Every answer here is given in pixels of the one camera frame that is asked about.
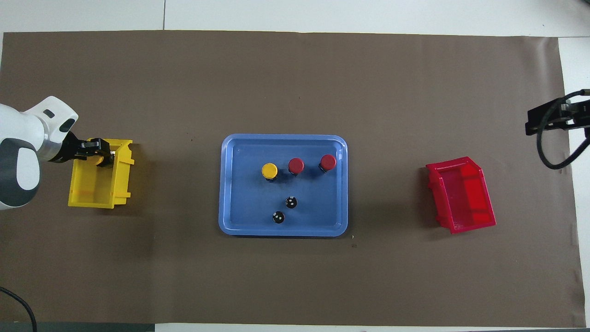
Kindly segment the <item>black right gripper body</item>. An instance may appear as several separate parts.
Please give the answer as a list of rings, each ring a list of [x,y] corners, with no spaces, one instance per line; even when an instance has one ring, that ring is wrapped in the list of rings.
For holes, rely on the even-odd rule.
[[[564,99],[560,105],[561,130],[575,130],[590,126],[590,101],[571,103]]]

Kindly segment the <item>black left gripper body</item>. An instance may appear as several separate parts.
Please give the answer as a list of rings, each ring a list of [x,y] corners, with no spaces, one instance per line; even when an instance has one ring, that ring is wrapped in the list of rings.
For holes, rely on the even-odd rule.
[[[91,148],[87,147],[89,143],[91,141],[80,140],[72,131],[68,132],[59,150],[59,163],[91,157]]]

